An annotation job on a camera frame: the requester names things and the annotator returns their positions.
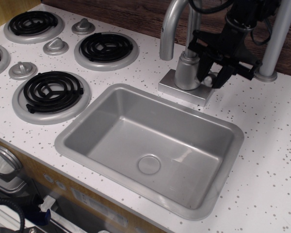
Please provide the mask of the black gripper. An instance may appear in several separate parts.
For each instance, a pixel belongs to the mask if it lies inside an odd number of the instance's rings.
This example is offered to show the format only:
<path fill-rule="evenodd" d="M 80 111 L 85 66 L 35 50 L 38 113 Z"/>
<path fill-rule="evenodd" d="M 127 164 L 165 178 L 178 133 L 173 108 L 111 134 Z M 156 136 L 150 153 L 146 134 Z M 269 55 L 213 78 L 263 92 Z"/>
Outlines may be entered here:
<path fill-rule="evenodd" d="M 212 88 L 221 88 L 232 75 L 239 74 L 246 79 L 253 79 L 262 62 L 246 48 L 246 36 L 247 32 L 241 32 L 228 23 L 221 33 L 193 31 L 188 48 L 200 58 L 197 74 L 207 75 L 213 63 L 222 67 Z"/>

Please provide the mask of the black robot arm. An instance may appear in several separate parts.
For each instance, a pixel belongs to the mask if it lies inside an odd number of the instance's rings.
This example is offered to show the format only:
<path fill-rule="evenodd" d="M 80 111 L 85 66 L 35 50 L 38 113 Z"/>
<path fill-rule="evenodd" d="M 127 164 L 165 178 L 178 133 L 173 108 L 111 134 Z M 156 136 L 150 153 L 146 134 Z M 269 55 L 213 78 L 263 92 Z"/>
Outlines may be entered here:
<path fill-rule="evenodd" d="M 246 48 L 245 38 L 253 34 L 259 21 L 265 22 L 271 34 L 268 17 L 275 14 L 280 3 L 279 0 L 228 0 L 222 5 L 202 9 L 191 0 L 190 6 L 201 14 L 214 14 L 229 9 L 220 33 L 193 31 L 188 48 L 199 57 L 198 80 L 218 89 L 232 75 L 239 74 L 248 80 L 253 79 L 262 61 Z"/>

